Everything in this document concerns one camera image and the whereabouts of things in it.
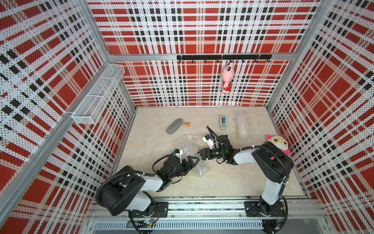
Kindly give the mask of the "clear glass vase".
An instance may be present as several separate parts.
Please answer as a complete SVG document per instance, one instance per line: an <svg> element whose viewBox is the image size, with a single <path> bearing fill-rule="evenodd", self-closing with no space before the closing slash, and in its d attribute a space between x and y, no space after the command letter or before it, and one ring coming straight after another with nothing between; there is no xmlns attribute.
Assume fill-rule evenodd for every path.
<svg viewBox="0 0 374 234"><path fill-rule="evenodd" d="M193 146L193 147L190 147L188 149L186 149L186 153L188 154L188 156L195 156L195 157L198 157L197 156L197 152L198 152L198 148ZM206 173L207 173L208 169L206 167L206 164L203 160L200 159L199 163L196 165L196 167L194 168L194 172L196 173L196 175L198 177L202 177L204 176Z"/></svg>

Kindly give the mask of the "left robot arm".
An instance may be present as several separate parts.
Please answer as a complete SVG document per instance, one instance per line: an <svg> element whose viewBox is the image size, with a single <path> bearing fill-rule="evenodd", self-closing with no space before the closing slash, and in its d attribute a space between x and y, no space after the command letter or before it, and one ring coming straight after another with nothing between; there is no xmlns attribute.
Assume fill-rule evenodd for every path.
<svg viewBox="0 0 374 234"><path fill-rule="evenodd" d="M131 215L138 212L143 217L151 217L161 210L149 192L164 191L174 178L186 176L199 161L193 156L182 159L181 154L173 151L152 165L152 174L125 166L100 185L95 200L112 216L128 211Z"/></svg>

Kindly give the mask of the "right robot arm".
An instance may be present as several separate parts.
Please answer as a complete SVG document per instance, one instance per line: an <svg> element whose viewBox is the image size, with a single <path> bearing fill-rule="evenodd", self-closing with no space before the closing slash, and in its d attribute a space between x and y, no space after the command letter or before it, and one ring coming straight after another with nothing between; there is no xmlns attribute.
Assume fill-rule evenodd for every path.
<svg viewBox="0 0 374 234"><path fill-rule="evenodd" d="M266 176L266 184L259 198L258 207L252 210L252 214L271 216L276 209L280 209L282 194L294 167L294 162L289 157L287 140L282 136L268 135L267 141L262 145L235 149L227 135L219 136L211 128L207 129L209 134L203 137L203 141L209 147L200 150L198 156L202 160L222 159L230 165L257 163Z"/></svg>

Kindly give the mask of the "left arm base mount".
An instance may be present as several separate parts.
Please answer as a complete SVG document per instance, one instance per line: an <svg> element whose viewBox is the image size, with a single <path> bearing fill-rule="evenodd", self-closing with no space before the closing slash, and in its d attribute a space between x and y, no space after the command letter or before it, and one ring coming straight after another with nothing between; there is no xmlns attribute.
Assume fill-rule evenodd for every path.
<svg viewBox="0 0 374 234"><path fill-rule="evenodd" d="M168 202L151 202L145 211L130 211L133 218L165 218L168 216Z"/></svg>

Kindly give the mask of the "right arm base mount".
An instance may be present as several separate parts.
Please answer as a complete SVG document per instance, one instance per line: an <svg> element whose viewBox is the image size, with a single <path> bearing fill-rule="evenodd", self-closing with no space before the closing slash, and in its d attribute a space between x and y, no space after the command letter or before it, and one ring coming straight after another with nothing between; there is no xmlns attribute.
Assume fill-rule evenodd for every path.
<svg viewBox="0 0 374 234"><path fill-rule="evenodd" d="M269 205L263 201L246 201L244 210L247 217L285 217L286 212L281 201Z"/></svg>

